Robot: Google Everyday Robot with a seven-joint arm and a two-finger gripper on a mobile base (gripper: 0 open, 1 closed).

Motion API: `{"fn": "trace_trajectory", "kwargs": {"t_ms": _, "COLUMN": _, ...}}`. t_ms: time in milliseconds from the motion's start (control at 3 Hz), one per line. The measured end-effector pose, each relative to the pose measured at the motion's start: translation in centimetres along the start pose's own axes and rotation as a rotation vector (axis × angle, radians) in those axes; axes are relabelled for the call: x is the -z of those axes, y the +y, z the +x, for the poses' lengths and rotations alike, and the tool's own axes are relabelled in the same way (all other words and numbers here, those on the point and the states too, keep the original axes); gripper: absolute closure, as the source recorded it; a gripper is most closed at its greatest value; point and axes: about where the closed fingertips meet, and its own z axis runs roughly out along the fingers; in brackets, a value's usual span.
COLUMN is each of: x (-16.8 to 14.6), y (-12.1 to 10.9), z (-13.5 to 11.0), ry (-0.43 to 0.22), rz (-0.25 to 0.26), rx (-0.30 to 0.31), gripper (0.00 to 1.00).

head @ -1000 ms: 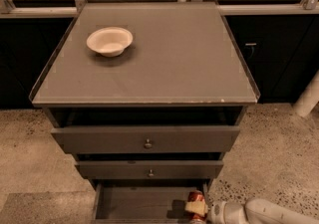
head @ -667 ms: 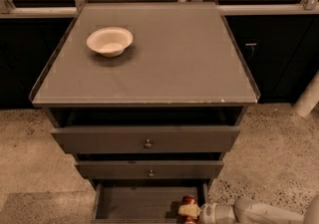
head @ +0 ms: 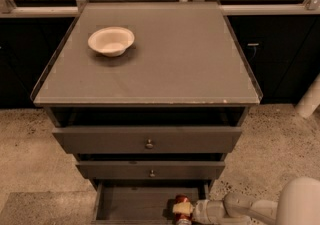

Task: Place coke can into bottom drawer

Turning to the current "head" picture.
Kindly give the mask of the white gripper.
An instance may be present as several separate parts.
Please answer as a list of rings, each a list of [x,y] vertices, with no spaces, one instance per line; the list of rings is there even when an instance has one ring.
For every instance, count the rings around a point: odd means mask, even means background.
[[[173,205],[175,214],[191,215],[194,222],[200,224],[221,224],[228,217],[222,201],[198,200],[194,207],[190,202]]]

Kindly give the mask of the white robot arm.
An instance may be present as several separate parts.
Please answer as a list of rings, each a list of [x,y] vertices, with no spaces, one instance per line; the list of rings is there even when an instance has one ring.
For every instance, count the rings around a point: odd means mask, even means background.
[[[278,202],[238,193],[195,203],[177,196],[172,212],[176,225],[251,225],[251,219],[265,225],[320,225],[320,182],[296,178],[285,185]]]

